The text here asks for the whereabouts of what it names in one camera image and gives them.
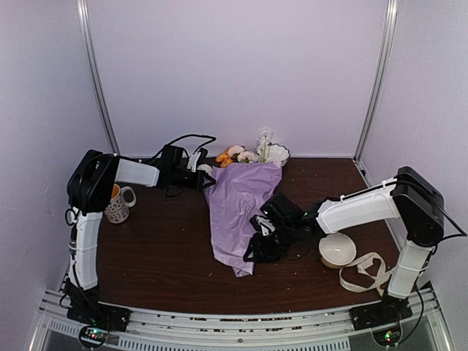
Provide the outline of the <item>purple pink wrapping paper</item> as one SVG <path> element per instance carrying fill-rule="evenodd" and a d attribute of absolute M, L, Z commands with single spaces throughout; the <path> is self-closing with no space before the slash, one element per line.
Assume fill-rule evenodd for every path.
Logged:
<path fill-rule="evenodd" d="M 237 278 L 254 273 L 254 263 L 243 256 L 255 230 L 249 220 L 273 195 L 282 180 L 282 165 L 232 163 L 214 167 L 213 186 L 204 190 L 209 209 L 211 247 L 214 258 L 233 270 Z"/>

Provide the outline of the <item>beige ribbon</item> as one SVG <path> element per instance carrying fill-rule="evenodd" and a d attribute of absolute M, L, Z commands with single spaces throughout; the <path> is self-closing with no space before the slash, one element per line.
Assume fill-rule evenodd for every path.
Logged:
<path fill-rule="evenodd" d="M 371 275 L 367 270 L 373 266 L 374 261 L 378 260 L 380 262 L 380 266 L 377 269 L 377 273 L 375 275 Z M 342 271 L 345 268 L 352 268 L 356 267 L 357 273 L 362 274 L 364 276 L 367 276 L 373 280 L 373 284 L 370 285 L 369 287 L 364 287 L 358 284 L 353 284 L 348 282 L 342 277 Z M 392 276 L 395 268 L 392 268 L 390 270 L 387 269 L 386 262 L 383 260 L 383 258 L 376 252 L 369 252 L 368 254 L 365 254 L 358 259 L 355 259 L 352 261 L 350 264 L 344 266 L 343 268 L 339 269 L 339 282 L 340 285 L 352 292 L 352 293 L 364 293 L 370 290 L 376 290 L 379 294 L 380 297 L 384 295 L 384 289 L 382 286 L 384 283 L 387 283 Z"/>

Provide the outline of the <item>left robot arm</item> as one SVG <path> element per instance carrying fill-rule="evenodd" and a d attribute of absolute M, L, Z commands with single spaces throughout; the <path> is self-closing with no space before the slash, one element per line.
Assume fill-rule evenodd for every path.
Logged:
<path fill-rule="evenodd" d="M 67 184 L 72 226 L 69 242 L 71 284 L 83 292 L 98 286 L 98 235 L 114 184 L 204 190 L 216 183 L 199 168 L 207 154 L 205 148 L 198 148 L 184 162 L 184 149 L 173 145 L 164 146 L 158 156 L 147 160 L 92 149 L 87 151 Z"/>

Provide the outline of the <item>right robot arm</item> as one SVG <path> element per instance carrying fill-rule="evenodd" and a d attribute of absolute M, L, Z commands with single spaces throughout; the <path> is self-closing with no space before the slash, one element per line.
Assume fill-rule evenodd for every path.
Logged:
<path fill-rule="evenodd" d="M 286 256 L 296 242 L 323 235 L 329 238 L 348 228 L 385 221 L 400 245 L 400 254 L 385 289 L 387 297 L 375 306 L 380 322 L 391 322 L 403 310 L 429 255 L 445 234 L 444 198 L 410 166 L 372 187 L 340 197 L 327 197 L 307 209 L 279 192 L 251 218 L 255 233 L 243 259 L 270 263 Z"/>

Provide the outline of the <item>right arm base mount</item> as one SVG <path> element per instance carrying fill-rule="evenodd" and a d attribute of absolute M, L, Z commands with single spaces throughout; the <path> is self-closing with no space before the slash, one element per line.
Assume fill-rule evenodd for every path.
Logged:
<path fill-rule="evenodd" d="M 381 347 L 395 347 L 403 340 L 401 322 L 411 316 L 412 310 L 405 303 L 378 302 L 350 310 L 354 330 L 369 329 L 373 340 Z"/>

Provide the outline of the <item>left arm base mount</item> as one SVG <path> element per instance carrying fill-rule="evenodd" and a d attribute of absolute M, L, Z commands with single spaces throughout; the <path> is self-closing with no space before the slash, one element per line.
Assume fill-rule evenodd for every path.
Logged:
<path fill-rule="evenodd" d="M 101 313 L 96 316 L 69 308 L 67 318 L 82 323 L 78 331 L 78 341 L 88 349 L 103 346 L 110 333 L 125 332 L 129 323 L 131 311 L 117 306 L 100 305 Z"/>

